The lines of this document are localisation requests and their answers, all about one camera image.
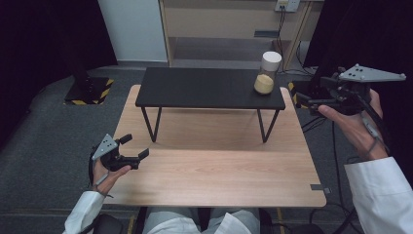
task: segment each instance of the black curtain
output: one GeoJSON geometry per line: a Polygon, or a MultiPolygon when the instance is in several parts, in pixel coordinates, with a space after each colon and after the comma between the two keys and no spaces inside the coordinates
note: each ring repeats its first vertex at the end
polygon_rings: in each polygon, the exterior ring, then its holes
{"type": "Polygon", "coordinates": [[[392,152],[413,182],[413,14],[409,0],[325,0],[310,43],[305,66],[318,66],[312,89],[321,76],[338,66],[360,65],[404,73],[406,81],[373,83],[380,94],[384,120],[392,137],[392,152]]]}
{"type": "Polygon", "coordinates": [[[0,146],[36,94],[72,74],[51,20],[63,29],[80,67],[117,64],[97,1],[0,0],[0,146]]]}

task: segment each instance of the black and yellow object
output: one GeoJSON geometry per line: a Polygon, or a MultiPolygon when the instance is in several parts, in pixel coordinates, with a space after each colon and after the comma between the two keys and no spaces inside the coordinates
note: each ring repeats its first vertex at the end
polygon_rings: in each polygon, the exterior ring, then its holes
{"type": "Polygon", "coordinates": [[[79,95],[79,94],[76,94],[73,96],[67,95],[65,99],[65,104],[71,104],[71,105],[103,104],[107,95],[109,94],[110,87],[112,86],[114,80],[107,78],[107,79],[102,79],[99,81],[100,81],[99,83],[101,84],[98,85],[99,92],[96,94],[95,97],[88,99],[88,98],[82,98],[82,95],[79,95]]]}
{"type": "Polygon", "coordinates": [[[296,82],[289,82],[288,83],[289,91],[291,92],[292,101],[294,102],[295,107],[297,108],[308,108],[303,103],[300,103],[297,97],[297,83],[296,82]]]}

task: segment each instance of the hand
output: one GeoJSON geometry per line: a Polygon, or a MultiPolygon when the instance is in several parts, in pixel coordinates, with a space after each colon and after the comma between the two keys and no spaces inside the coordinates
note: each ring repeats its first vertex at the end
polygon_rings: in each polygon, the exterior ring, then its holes
{"type": "MultiPolygon", "coordinates": [[[[113,185],[115,185],[116,180],[130,170],[131,166],[127,165],[116,172],[109,171],[107,178],[100,185],[94,186],[94,191],[102,194],[108,194],[109,190],[113,187],[113,185]]],[[[108,170],[103,167],[100,159],[97,159],[94,164],[94,184],[96,184],[107,173],[108,170]]]]}
{"type": "MultiPolygon", "coordinates": [[[[379,94],[370,90],[370,96],[370,105],[374,108],[377,114],[383,118],[379,94]]],[[[356,148],[357,154],[362,160],[369,161],[388,157],[386,148],[382,142],[374,144],[375,139],[366,130],[359,114],[352,116],[343,115],[326,105],[321,105],[319,107],[319,113],[338,124],[346,138],[356,148]]],[[[365,111],[363,111],[363,116],[368,117],[369,122],[377,129],[373,120],[365,111]]]]}

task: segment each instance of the floor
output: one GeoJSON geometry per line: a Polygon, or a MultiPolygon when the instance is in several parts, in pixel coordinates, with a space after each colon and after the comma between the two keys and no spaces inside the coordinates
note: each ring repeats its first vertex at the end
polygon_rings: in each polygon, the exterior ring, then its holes
{"type": "MultiPolygon", "coordinates": [[[[262,53],[271,48],[271,43],[249,43],[181,40],[172,66],[258,69],[262,53]]],[[[301,59],[307,47],[308,42],[303,42],[301,59]]],[[[78,197],[88,189],[85,163],[90,147],[101,135],[114,132],[128,90],[141,82],[146,66],[148,63],[130,63],[90,71],[92,76],[115,80],[103,105],[63,105],[71,77],[53,83],[33,100],[31,113],[0,155],[0,233],[61,233],[78,197]]],[[[287,86],[293,80],[311,79],[308,73],[314,73],[314,69],[304,71],[296,59],[277,77],[282,86],[287,86]]],[[[302,125],[314,119],[306,109],[297,109],[297,115],[302,125]]],[[[310,217],[324,233],[334,233],[345,218],[337,204],[342,200],[347,209],[353,206],[342,165],[354,160],[355,155],[344,136],[340,132],[335,134],[339,142],[339,167],[332,155],[331,123],[319,123],[318,127],[308,129],[305,137],[328,205],[319,210],[265,209],[272,218],[273,233],[290,233],[285,226],[308,224],[310,217]]],[[[119,206],[102,209],[123,222],[123,233],[131,233],[138,210],[138,207],[119,206]]],[[[349,226],[343,233],[362,233],[357,219],[353,224],[355,228],[349,226]]]]}

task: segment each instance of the wall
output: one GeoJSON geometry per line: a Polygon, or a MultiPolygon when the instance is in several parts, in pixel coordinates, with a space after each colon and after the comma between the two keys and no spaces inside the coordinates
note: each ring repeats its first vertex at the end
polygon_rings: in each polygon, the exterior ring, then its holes
{"type": "Polygon", "coordinates": [[[158,1],[98,3],[118,61],[168,62],[158,1]]]}

